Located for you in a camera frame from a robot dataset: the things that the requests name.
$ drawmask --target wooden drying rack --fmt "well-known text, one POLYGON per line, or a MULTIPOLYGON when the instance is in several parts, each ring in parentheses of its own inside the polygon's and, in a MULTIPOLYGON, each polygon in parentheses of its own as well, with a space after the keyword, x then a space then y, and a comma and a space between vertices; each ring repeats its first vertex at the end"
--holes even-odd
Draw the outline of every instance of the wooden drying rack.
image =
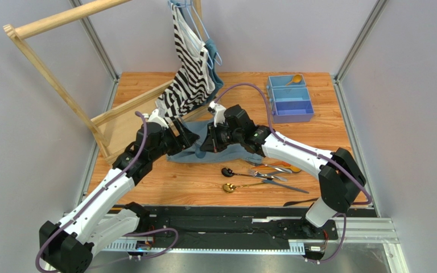
MULTIPOLYGON (((8 37, 15 43, 18 49, 22 51, 37 71, 42 74, 65 103, 67 103, 74 113, 85 123, 87 128, 90 129, 108 164, 112 164, 116 157, 124 151, 124 148, 134 140, 136 131, 142 125, 141 119, 137 118, 134 112, 139 110, 141 113, 150 114, 151 111, 155 109, 155 100, 172 81, 165 82, 94 118, 89 118, 25 40, 128 1, 130 0, 95 0, 85 5, 26 24, 22 27, 15 28, 10 24, 3 27, 8 37)), ((194 0, 193 4, 197 13, 201 16, 200 0, 194 0)), ((197 20, 195 14, 193 14, 193 17, 194 20, 197 20)), ((198 25, 198 31, 203 37, 203 29, 200 24, 198 25)), ((207 113, 207 107, 202 106, 185 115, 183 119, 185 121, 191 121, 205 113, 207 113)))

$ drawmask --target metal utensil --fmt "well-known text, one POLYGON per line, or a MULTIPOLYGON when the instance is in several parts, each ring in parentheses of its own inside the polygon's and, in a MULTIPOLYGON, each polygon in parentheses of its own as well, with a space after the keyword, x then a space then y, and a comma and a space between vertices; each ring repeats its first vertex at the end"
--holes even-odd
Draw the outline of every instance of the metal utensil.
POLYGON ((241 175, 241 176, 248 176, 248 177, 253 177, 253 178, 259 178, 259 179, 262 179, 262 180, 269 179, 269 178, 267 178, 267 177, 262 177, 262 176, 244 175, 244 174, 242 174, 242 173, 235 173, 235 172, 233 172, 233 171, 232 171, 231 169, 229 169, 229 168, 222 168, 222 175, 225 176, 225 177, 232 177, 232 176, 234 176, 234 175, 241 175))
POLYGON ((305 191, 304 189, 298 189, 298 188, 291 187, 291 186, 288 186, 288 185, 283 185, 283 184, 274 182, 274 181, 272 181, 270 179, 264 180, 263 183, 248 184, 248 185, 239 185, 239 186, 236 186, 236 185, 231 184, 231 183, 227 183, 227 184, 222 185, 222 189, 226 193, 232 193, 232 192, 234 192, 238 188, 250 187, 250 186, 255 186, 255 185, 264 185, 264 184, 271 184, 271 185, 276 185, 276 186, 284 187, 284 188, 287 188, 287 189, 292 189, 293 191, 309 193, 309 192, 305 191))
POLYGON ((298 188, 295 188, 295 187, 291 187, 291 186, 288 186, 288 185, 277 183, 276 181, 272 181, 272 180, 269 180, 269 179, 264 180, 264 183, 271 184, 271 185, 276 185, 276 186, 280 186, 280 187, 284 187, 284 188, 287 188, 287 189, 292 189, 293 191, 297 191, 297 192, 310 193, 308 191, 305 191, 304 189, 298 189, 298 188))
POLYGON ((246 160, 246 162, 251 164, 251 165, 253 165, 253 166, 256 166, 256 167, 264 166, 264 167, 273 168, 273 169, 275 169, 276 171, 279 171, 279 172, 292 173, 292 170, 290 170, 290 169, 281 168, 281 167, 274 166, 274 165, 268 165, 268 164, 263 164, 263 163, 254 163, 254 162, 250 162, 250 161, 247 161, 247 160, 246 160))
POLYGON ((283 182, 287 182, 287 179, 284 178, 284 177, 277 176, 277 175, 264 175, 264 174, 262 174, 262 173, 260 173, 260 172, 258 172, 256 170, 253 170, 253 169, 249 169, 248 173, 250 175, 253 175, 253 176, 265 177, 267 179, 277 179, 277 180, 280 180, 280 181, 283 181, 283 182))
POLYGON ((256 183, 256 184, 248 184, 248 185, 239 185, 236 186, 234 184, 231 183, 227 183, 222 185, 222 189, 224 190, 224 192, 226 193, 231 193, 234 192, 236 189, 238 188, 245 188, 245 187, 250 187, 250 186, 255 186, 255 185, 264 185, 264 183, 256 183))
POLYGON ((284 169, 290 169, 290 170, 292 170, 293 173, 298 173, 298 172, 301 171, 300 168, 298 168, 298 167, 296 167, 296 166, 294 166, 294 165, 291 165, 291 164, 289 164, 288 162, 284 162, 284 161, 276 161, 276 162, 272 162, 271 165, 274 165, 274 166, 280 166, 280 165, 282 165, 282 166, 284 166, 284 167, 283 167, 284 169))
MULTIPOLYGON (((293 173, 300 173, 301 171, 302 171, 302 169, 300 169, 299 172, 293 171, 293 173)), ((265 173, 265 175, 278 175, 280 173, 283 173, 283 172, 275 171, 275 172, 265 173)))

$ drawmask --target metal frame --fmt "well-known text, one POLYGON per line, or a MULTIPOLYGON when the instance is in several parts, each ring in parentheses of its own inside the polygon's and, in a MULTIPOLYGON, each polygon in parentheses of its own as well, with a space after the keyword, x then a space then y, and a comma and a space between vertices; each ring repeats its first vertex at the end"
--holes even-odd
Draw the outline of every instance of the metal frame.
MULTIPOLYGON (((69 2, 71 3, 72 7, 82 6, 82 2, 80 0, 69 0, 69 2)), ((96 29, 94 28, 94 25, 92 25, 90 18, 84 17, 80 19, 80 22, 82 23, 85 32, 89 36, 90 42, 94 45, 94 48, 96 49, 96 52, 99 55, 102 64, 108 71, 109 76, 114 80, 114 82, 117 82, 119 79, 119 74, 114 68, 113 63, 111 62, 111 59, 109 58, 108 54, 106 53, 104 46, 102 45, 101 39, 99 39, 99 36, 97 35, 96 29)))
MULTIPOLYGON (((110 219, 114 214, 107 214, 103 221, 110 219)), ((272 220, 301 219, 301 217, 265 217, 251 218, 251 223, 265 222, 272 220)), ((333 218, 336 229, 340 236, 343 232, 344 220, 342 217, 333 218)), ((379 243, 388 246, 388 254, 392 253, 390 259, 401 256, 399 240, 395 227, 390 218, 371 218, 371 217, 348 217, 347 230, 344 243, 379 243)), ((136 250, 136 241, 145 241, 146 237, 121 237, 114 243, 103 249, 103 251, 120 251, 120 252, 148 252, 136 250)), ((273 255, 302 255, 304 254, 305 243, 318 243, 318 240, 308 239, 290 239, 289 250, 224 250, 224 249, 172 249, 170 253, 204 253, 204 254, 273 254, 273 255)), ((149 252, 160 252, 161 248, 153 249, 149 252)), ((395 261, 396 267, 401 266, 400 260, 395 261)))
MULTIPOLYGON (((73 7, 82 5, 80 0, 69 0, 73 7)), ((332 75, 332 81, 335 88, 335 92, 337 95, 337 99, 340 105, 341 113, 345 121, 345 127, 347 129, 347 134, 350 139, 350 142, 352 144, 352 150, 355 158, 357 159, 358 166, 362 170, 362 172, 365 174, 367 179, 371 181, 371 177, 368 173, 368 170, 366 169, 365 162, 363 160, 362 156, 362 149, 360 147, 360 144, 358 142, 358 139, 356 137, 354 125, 352 123, 351 115, 349 112, 349 107, 347 105, 347 102, 344 98, 344 92, 341 85, 342 80, 344 79, 349 67, 351 66, 352 62, 354 61, 354 58, 358 54, 360 48, 362 47, 364 41, 368 37, 369 33, 371 32, 372 28, 374 27, 376 21, 380 17, 382 11, 385 8, 385 5, 387 4, 388 0, 378 0, 376 4, 374 5, 372 12, 370 13, 368 19, 366 20, 363 28, 361 29, 360 33, 358 34, 355 42, 353 43, 352 48, 348 52, 347 56, 345 57, 345 60, 343 61, 339 71, 332 75)), ((116 72, 112 62, 110 61, 109 56, 107 55, 106 51, 104 50, 104 46, 102 45, 98 35, 96 34, 96 31, 92 25, 92 22, 89 18, 83 18, 81 20, 87 34, 89 35, 89 38, 91 39, 91 42, 93 43, 99 57, 101 58, 106 70, 108 71, 110 77, 114 80, 115 84, 113 86, 106 110, 109 110, 112 106, 114 96, 116 94, 117 86, 118 86, 118 79, 119 75, 116 72)), ((90 183, 90 178, 92 176, 92 172, 94 169, 94 166, 96 164, 98 155, 98 147, 97 144, 94 145, 92 156, 89 159, 88 163, 88 169, 85 173, 85 179, 81 191, 81 195, 79 195, 79 198, 77 200, 77 203, 80 203, 83 199, 83 197, 86 194, 86 189, 90 183)), ((366 185, 366 189, 368 192, 372 194, 372 196, 375 196, 375 194, 372 192, 372 188, 369 186, 369 184, 366 185)), ((377 211, 377 209, 374 206, 374 209, 376 210, 377 215, 380 215, 380 212, 377 211)), ((106 217, 103 220, 106 220, 107 218, 112 217, 112 214, 106 215, 106 217)), ((300 218, 300 217, 280 217, 283 219, 292 219, 292 218, 300 218)), ((335 218, 336 222, 336 228, 340 233, 343 232, 343 219, 342 218, 335 218)), ((122 252, 128 252, 128 251, 134 251, 136 252, 135 247, 133 246, 132 240, 136 240, 137 238, 134 237, 122 237, 118 240, 116 240, 114 243, 109 245, 107 248, 105 248, 103 251, 122 251, 122 252)), ((264 251, 264 250, 257 250, 257 251, 243 251, 243 250, 218 250, 218 249, 211 249, 211 250, 204 250, 204 249, 173 249, 170 252, 171 253, 214 253, 214 254, 273 254, 273 255, 291 255, 291 254, 301 254, 304 251, 304 243, 309 242, 316 242, 315 240, 290 240, 290 246, 291 249, 287 251, 264 251)), ((397 234, 395 232, 395 228, 393 225, 393 222, 390 218, 358 218, 358 217, 349 217, 348 218, 348 225, 346 230, 346 236, 345 236, 345 243, 381 243, 384 246, 387 261, 390 267, 390 271, 392 273, 398 273, 398 272, 408 272, 408 268, 406 266, 406 262, 403 256, 403 252, 401 249, 400 242, 398 240, 397 234)), ((161 251, 162 249, 153 249, 152 251, 157 252, 161 251)))
MULTIPOLYGON (((119 85, 119 79, 114 81, 114 85, 111 89, 111 95, 109 96, 108 102, 104 111, 109 111, 113 107, 114 98, 116 97, 116 91, 119 85)), ((97 146, 97 142, 94 140, 94 145, 92 146, 92 150, 90 152, 89 162, 86 166, 83 185, 80 191, 80 194, 77 197, 75 206, 78 206, 83 198, 87 195, 87 190, 89 189, 90 180, 92 178, 92 173, 94 172, 94 168, 96 167, 97 157, 99 156, 99 147, 97 146)))
POLYGON ((352 64, 353 60, 355 59, 355 56, 357 55, 358 51, 362 47, 365 39, 368 37, 370 32, 372 31, 373 26, 379 19, 380 15, 382 14, 382 11, 385 8, 385 5, 387 4, 389 0, 377 0, 377 3, 373 6, 372 11, 370 12, 370 15, 368 15, 368 18, 363 25, 360 33, 358 34, 355 42, 353 43, 352 48, 348 52, 345 60, 341 64, 340 69, 335 75, 335 81, 341 82, 343 78, 345 77, 348 69, 350 68, 350 65, 352 64))

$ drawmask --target spoon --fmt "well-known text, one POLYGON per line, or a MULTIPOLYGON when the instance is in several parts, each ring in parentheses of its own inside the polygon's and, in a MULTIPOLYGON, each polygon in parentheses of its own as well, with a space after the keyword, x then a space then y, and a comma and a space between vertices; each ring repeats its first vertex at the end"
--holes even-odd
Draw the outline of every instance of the spoon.
POLYGON ((247 161, 247 160, 246 160, 246 162, 251 164, 251 165, 253 165, 253 166, 255 166, 255 167, 259 167, 259 168, 261 168, 261 167, 269 167, 269 168, 277 170, 278 172, 293 173, 293 171, 291 169, 287 169, 287 168, 281 168, 281 167, 278 167, 278 166, 269 165, 269 164, 263 164, 263 163, 255 163, 255 162, 251 162, 251 161, 247 161))
POLYGON ((253 170, 253 169, 249 169, 248 170, 248 173, 250 174, 250 175, 253 175, 253 176, 258 176, 258 177, 265 177, 265 178, 267 178, 267 179, 277 179, 277 180, 280 180, 280 181, 283 181, 283 182, 287 182, 287 179, 286 178, 284 178, 284 177, 282 177, 282 176, 277 176, 277 175, 265 175, 265 174, 263 174, 263 173, 260 173, 260 172, 258 172, 258 171, 256 171, 256 170, 253 170))
POLYGON ((242 175, 242 176, 248 176, 248 177, 253 177, 253 178, 259 178, 259 179, 262 179, 262 180, 269 179, 269 178, 266 178, 266 177, 260 177, 260 176, 254 176, 254 175, 244 175, 242 173, 235 173, 234 171, 232 171, 229 168, 222 168, 222 175, 224 175, 225 177, 232 177, 234 175, 242 175))
POLYGON ((301 75, 294 75, 294 77, 292 77, 292 80, 288 84, 286 84, 285 86, 288 86, 288 85, 292 84, 293 82, 295 84, 297 84, 297 83, 301 82, 302 80, 303 80, 303 77, 301 77, 301 75))
POLYGON ((309 193, 309 192, 305 191, 304 189, 298 189, 298 188, 291 187, 291 186, 288 186, 288 185, 283 185, 283 184, 280 184, 280 183, 274 182, 274 181, 269 180, 269 179, 264 180, 263 183, 248 184, 248 185, 239 185, 239 186, 236 186, 236 185, 231 184, 231 183, 227 183, 227 184, 222 185, 222 189, 223 189, 225 192, 227 192, 227 193, 231 193, 231 192, 234 192, 234 191, 235 191, 236 189, 238 189, 238 188, 250 187, 250 186, 255 186, 255 185, 264 185, 264 184, 271 184, 271 185, 276 185, 276 186, 280 186, 280 187, 285 187, 285 188, 288 188, 288 189, 292 189, 293 191, 298 191, 298 192, 303 192, 303 193, 309 193))
POLYGON ((239 185, 236 186, 234 184, 231 183, 227 183, 222 185, 222 189, 226 192, 226 193, 231 193, 234 192, 236 189, 238 188, 243 188, 243 187, 250 187, 250 186, 255 186, 255 185, 264 185, 264 183, 256 183, 256 184, 248 184, 248 185, 239 185))

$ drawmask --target blue plastic bin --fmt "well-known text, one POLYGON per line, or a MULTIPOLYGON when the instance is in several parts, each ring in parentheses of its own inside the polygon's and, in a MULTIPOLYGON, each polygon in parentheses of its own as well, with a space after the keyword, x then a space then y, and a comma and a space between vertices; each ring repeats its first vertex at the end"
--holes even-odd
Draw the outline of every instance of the blue plastic bin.
POLYGON ((296 85, 285 86, 291 78, 292 75, 268 79, 266 88, 274 123, 308 122, 315 114, 310 93, 301 85, 304 79, 296 85))
POLYGON ((311 101, 280 101, 273 110, 274 123, 308 122, 315 112, 311 101))
POLYGON ((267 81, 267 85, 274 89, 279 88, 291 88, 291 87, 306 87, 306 82, 304 81, 304 77, 301 75, 301 81, 298 83, 291 82, 292 78, 297 75, 283 75, 283 76, 269 76, 269 80, 267 81))

